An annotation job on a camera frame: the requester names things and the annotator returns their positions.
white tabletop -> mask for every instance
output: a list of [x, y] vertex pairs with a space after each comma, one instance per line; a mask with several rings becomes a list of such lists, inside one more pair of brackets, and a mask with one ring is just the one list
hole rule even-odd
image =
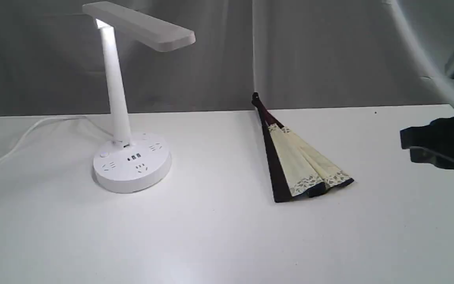
[[[273, 113], [356, 182], [275, 204], [254, 111], [134, 114], [173, 166], [114, 194], [92, 179], [106, 135], [40, 127], [0, 164], [0, 283], [454, 283], [454, 171], [411, 163], [399, 137], [450, 106]], [[0, 155], [37, 119], [0, 118]]]

white desk lamp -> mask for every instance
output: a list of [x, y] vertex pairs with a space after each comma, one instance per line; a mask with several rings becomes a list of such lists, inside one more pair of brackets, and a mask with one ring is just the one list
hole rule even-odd
[[167, 52], [195, 42], [194, 32], [111, 2], [83, 5], [101, 32], [106, 82], [113, 119], [113, 141], [94, 156], [98, 182], [107, 190], [137, 192], [159, 182], [171, 168], [166, 142], [150, 133], [131, 133], [114, 28], [141, 43]]

closed folding fan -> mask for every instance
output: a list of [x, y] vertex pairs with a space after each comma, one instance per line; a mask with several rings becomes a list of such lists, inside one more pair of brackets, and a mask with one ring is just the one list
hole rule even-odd
[[283, 126], [264, 107], [258, 93], [256, 106], [269, 165], [275, 202], [286, 202], [296, 196], [319, 196], [332, 187], [345, 187], [354, 180], [326, 157]]

gray backdrop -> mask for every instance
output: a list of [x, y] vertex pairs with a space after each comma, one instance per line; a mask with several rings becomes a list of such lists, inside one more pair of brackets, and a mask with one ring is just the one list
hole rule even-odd
[[[454, 49], [454, 1], [400, 0], [437, 63]], [[89, 0], [0, 1], [0, 115], [107, 113]], [[112, 0], [196, 32], [154, 52], [117, 34], [130, 112], [435, 104], [389, 0]]]

white cable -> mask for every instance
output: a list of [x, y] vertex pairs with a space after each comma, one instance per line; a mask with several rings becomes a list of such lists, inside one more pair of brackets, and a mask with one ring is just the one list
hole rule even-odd
[[92, 120], [90, 120], [88, 117], [84, 116], [84, 115], [74, 115], [74, 116], [58, 116], [58, 117], [45, 117], [43, 119], [40, 119], [38, 121], [36, 121], [31, 127], [29, 127], [29, 129], [27, 129], [26, 132], [24, 132], [24, 134], [22, 134], [22, 136], [20, 137], [20, 139], [17, 141], [17, 143], [14, 145], [13, 148], [11, 148], [11, 150], [6, 153], [5, 155], [1, 156], [0, 157], [0, 162], [2, 160], [5, 160], [9, 155], [13, 154], [17, 148], [20, 146], [20, 144], [22, 144], [22, 142], [24, 141], [24, 139], [27, 137], [27, 135], [29, 135], [29, 133], [31, 133], [31, 131], [33, 131], [35, 128], [37, 128], [40, 124], [42, 124], [43, 122], [45, 121], [49, 121], [49, 120], [71, 120], [71, 119], [87, 119], [91, 124], [93, 124], [96, 128], [98, 128], [99, 130], [101, 130], [102, 132], [108, 134], [108, 135], [111, 135], [111, 133], [109, 133], [108, 131], [106, 131], [105, 129], [101, 128], [100, 126], [98, 126], [97, 124], [95, 124]]

